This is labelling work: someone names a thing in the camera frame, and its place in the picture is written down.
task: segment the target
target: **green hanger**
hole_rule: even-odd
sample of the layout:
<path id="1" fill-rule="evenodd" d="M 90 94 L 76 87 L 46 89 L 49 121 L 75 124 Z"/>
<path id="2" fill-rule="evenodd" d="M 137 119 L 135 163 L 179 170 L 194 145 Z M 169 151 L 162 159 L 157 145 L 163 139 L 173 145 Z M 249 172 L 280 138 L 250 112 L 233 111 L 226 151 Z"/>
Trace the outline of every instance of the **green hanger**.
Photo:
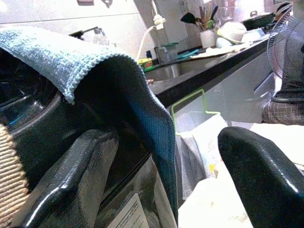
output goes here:
<path id="1" fill-rule="evenodd" d="M 176 127 L 176 121 L 175 121 L 175 113 L 174 113 L 174 107 L 183 103 L 184 101 L 188 100 L 189 98 L 195 96 L 196 94 L 202 93 L 203 96 L 203 104 L 204 104 L 204 109 L 205 109 L 205 113 L 206 114 L 220 114 L 220 112 L 211 112 L 211 111 L 207 111 L 207 101 L 206 101 L 206 96 L 205 96 L 205 91 L 203 89 L 199 89 L 187 96 L 185 96 L 184 98 L 182 98 L 181 100 L 175 102 L 172 106 L 171 106 L 171 114 L 172 114 L 172 119 L 173 119 L 173 123 L 174 123 L 174 128 L 175 128 L 175 134 L 177 136 L 181 136 L 180 133 L 177 132 L 177 127 Z"/>

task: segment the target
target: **black countertop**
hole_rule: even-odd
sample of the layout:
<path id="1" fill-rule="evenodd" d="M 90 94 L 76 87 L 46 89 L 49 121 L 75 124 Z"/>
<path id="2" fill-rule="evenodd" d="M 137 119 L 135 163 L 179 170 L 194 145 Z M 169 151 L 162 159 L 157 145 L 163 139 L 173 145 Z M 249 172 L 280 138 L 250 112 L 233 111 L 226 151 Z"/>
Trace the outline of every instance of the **black countertop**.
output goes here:
<path id="1" fill-rule="evenodd" d="M 158 97 L 160 102 L 162 102 L 165 107 L 168 107 L 219 75 L 226 73 L 227 76 L 229 76 L 229 72 L 241 68 L 243 65 L 265 52 L 267 42 L 268 39 L 254 43 L 250 47 L 237 53 L 228 53 L 219 57 L 188 59 L 173 62 L 171 64 L 195 61 L 195 63 L 199 64 L 199 67 L 193 71 L 187 72 L 181 77 L 156 81 L 150 85 L 150 89 Z"/>

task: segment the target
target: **white label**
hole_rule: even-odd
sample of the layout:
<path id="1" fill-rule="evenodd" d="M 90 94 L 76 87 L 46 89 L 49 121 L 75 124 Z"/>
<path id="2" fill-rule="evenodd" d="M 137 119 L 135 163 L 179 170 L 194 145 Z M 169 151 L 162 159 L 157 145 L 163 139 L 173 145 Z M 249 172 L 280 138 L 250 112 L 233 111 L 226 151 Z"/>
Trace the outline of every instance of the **white label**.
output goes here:
<path id="1" fill-rule="evenodd" d="M 149 228 L 138 194 L 134 194 L 107 228 Z"/>

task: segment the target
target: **utensil holder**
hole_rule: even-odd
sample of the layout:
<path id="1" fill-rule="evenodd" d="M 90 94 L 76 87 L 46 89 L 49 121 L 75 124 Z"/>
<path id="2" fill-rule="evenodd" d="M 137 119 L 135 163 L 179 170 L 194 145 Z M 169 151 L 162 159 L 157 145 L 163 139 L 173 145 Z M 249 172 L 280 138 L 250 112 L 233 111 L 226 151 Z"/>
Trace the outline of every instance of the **utensil holder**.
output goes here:
<path id="1" fill-rule="evenodd" d="M 199 33 L 201 45 L 203 48 L 209 48 L 216 45 L 216 33 L 212 29 L 207 29 Z"/>

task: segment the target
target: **blue towel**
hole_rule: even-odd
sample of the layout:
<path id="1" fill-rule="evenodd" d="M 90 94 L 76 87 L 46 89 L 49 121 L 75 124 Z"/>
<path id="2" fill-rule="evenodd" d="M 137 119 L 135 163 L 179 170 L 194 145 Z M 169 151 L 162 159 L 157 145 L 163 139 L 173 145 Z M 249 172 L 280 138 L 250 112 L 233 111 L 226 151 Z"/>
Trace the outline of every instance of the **blue towel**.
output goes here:
<path id="1" fill-rule="evenodd" d="M 0 28 L 0 48 L 49 79 L 73 104 L 74 91 L 89 71 L 106 61 L 116 86 L 141 122 L 172 210 L 177 218 L 175 135 L 171 117 L 147 86 L 137 62 L 114 48 L 35 27 Z"/>

